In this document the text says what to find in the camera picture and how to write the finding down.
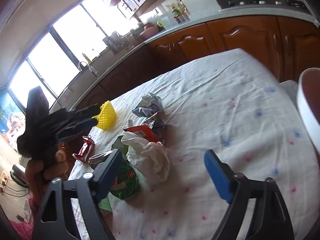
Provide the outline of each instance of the white bucket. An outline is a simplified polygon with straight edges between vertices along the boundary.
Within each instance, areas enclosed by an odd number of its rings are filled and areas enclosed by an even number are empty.
[[[297,106],[305,128],[320,153],[320,68],[309,68],[301,73]]]

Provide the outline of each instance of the yellow foam net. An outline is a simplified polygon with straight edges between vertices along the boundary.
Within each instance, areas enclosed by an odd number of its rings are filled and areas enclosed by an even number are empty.
[[[93,118],[98,120],[98,124],[96,125],[98,128],[102,130],[108,129],[116,118],[116,111],[114,110],[111,102],[107,101],[100,106],[100,114]]]

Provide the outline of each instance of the tablecloth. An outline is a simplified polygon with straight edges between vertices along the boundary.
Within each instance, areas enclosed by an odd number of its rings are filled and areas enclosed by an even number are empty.
[[[136,87],[112,101],[117,120],[110,130],[91,130],[96,154],[110,150],[128,119],[134,125],[143,122],[131,110],[148,92],[164,106],[171,170],[168,180],[156,186],[140,176],[140,192],[127,201],[109,194],[113,214],[107,220],[116,239],[211,239],[228,204],[205,169],[208,149],[249,179],[273,177],[295,238],[303,239],[319,216],[319,167],[296,108],[267,68],[234,49]],[[88,165],[76,161],[69,179],[87,171]],[[253,207],[251,200],[237,239],[245,238]],[[76,200],[73,209],[82,239],[89,239]]]

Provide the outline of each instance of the green can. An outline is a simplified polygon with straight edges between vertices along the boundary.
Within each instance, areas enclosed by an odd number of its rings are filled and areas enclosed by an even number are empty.
[[[95,169],[99,163],[104,162],[108,158],[111,152],[113,151],[111,150],[106,153],[100,153],[90,157],[90,167]],[[110,193],[119,199],[128,199],[138,192],[140,184],[137,173],[130,166],[129,161],[127,160],[125,155],[122,156],[123,158],[120,171],[118,172],[118,175],[112,183]]]

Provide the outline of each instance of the screw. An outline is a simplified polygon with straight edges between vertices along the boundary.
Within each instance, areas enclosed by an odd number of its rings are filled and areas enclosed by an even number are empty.
[[[56,184],[56,183],[58,183],[60,180],[61,180],[61,178],[57,177],[57,178],[54,178],[51,182],[52,182],[53,184]]]
[[[243,179],[243,178],[244,178],[244,175],[243,175],[241,172],[237,172],[237,173],[235,174],[235,177],[236,177],[237,179]]]
[[[275,180],[273,178],[266,178],[266,182],[275,183]]]
[[[87,173],[85,173],[82,177],[83,177],[84,179],[90,179],[90,178],[92,178],[92,176],[93,176],[92,172],[87,172]]]

